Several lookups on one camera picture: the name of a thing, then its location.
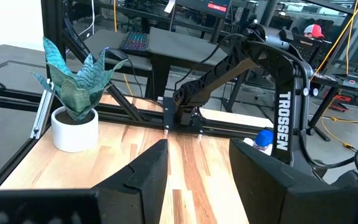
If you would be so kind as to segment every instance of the rgb keyboard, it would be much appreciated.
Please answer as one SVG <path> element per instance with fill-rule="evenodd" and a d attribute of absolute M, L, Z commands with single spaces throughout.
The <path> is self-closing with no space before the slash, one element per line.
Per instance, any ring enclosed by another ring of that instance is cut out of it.
<path fill-rule="evenodd" d="M 128 32 L 119 49 L 127 54 L 148 56 L 149 35 L 140 32 Z"/>

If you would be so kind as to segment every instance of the person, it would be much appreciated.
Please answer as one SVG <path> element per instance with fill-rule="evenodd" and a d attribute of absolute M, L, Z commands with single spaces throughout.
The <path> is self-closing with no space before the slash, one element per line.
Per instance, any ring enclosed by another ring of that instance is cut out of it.
<path fill-rule="evenodd" d="M 309 38 L 323 39 L 324 35 L 321 32 L 321 26 L 317 24 L 312 24 L 306 27 L 305 31 L 303 31 L 303 35 Z"/>

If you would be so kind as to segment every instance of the white wall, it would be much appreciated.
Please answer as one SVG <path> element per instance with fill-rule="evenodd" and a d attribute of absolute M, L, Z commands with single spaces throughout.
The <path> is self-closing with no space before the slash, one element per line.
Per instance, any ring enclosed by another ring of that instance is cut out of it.
<path fill-rule="evenodd" d="M 0 44 L 43 50 L 40 0 L 0 0 Z"/>

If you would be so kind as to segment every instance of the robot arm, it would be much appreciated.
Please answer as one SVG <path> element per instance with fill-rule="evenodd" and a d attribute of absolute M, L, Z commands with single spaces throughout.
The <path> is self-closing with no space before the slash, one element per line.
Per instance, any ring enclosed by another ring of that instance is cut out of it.
<path fill-rule="evenodd" d="M 261 67 L 276 83 L 273 157 L 312 175 L 302 154 L 299 135 L 307 127 L 310 78 L 313 70 L 289 41 L 292 34 L 256 25 L 230 55 L 195 81 L 173 94 L 176 119 L 190 125 L 197 107 L 205 105 L 211 92 L 251 68 Z"/>

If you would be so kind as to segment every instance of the wooden tabletop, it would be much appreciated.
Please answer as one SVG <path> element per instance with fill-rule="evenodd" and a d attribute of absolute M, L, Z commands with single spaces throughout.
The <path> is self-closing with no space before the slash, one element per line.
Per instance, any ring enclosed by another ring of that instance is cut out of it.
<path fill-rule="evenodd" d="M 138 108 L 162 111 L 152 102 L 128 99 Z M 102 102 L 116 104 L 110 96 Z M 226 121 L 269 123 L 238 114 L 201 112 Z M 100 122 L 95 148 L 67 153 L 53 146 L 48 129 L 0 189 L 91 188 L 163 138 L 162 130 Z M 174 132 L 167 138 L 168 180 L 160 222 L 248 223 L 232 178 L 229 140 L 209 136 L 198 140 L 195 135 Z"/>

